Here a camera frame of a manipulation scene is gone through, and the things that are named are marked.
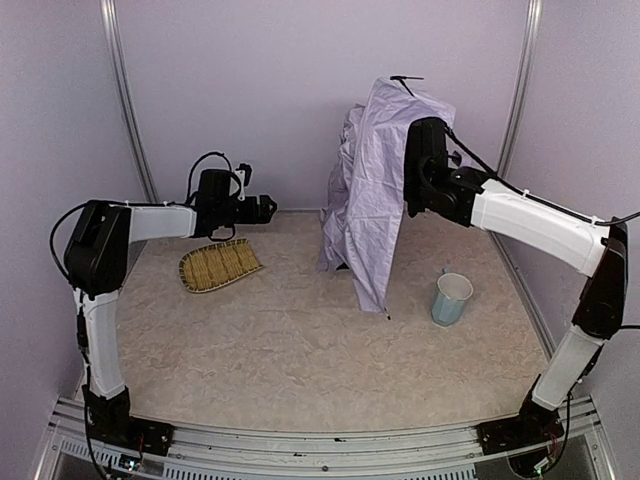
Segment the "lavender folding umbrella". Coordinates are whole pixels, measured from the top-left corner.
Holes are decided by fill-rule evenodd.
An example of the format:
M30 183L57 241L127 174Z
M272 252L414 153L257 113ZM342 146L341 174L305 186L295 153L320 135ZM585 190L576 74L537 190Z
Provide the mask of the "lavender folding umbrella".
M427 117L452 125L456 109L407 83L381 77L367 102L344 118L337 161L321 210L317 270L351 272L360 309L384 313L392 262L405 209L404 154L409 126Z

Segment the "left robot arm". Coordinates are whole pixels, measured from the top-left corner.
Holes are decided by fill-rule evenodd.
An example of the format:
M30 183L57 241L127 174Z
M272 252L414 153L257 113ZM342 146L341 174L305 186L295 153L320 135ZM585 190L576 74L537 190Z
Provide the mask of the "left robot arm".
M219 228L267 224L277 210L268 195L248 196L251 169L206 169L183 203L90 200L81 208L64 254L77 309L77 343L88 369L82 388L91 439L163 455L170 424L130 414L129 389L117 349L116 304L131 244L165 238L212 238Z

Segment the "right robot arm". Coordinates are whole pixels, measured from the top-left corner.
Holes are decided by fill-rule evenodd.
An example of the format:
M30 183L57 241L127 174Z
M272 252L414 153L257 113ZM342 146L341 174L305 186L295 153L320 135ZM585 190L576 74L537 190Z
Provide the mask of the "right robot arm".
M623 219L587 217L519 190L485 163L449 167L446 142L455 138L438 117L410 124L404 156L409 214L429 210L459 225L507 236L565 262L586 278L571 326L518 414L478 425L483 452L493 454L567 433L559 407L623 323L628 229Z

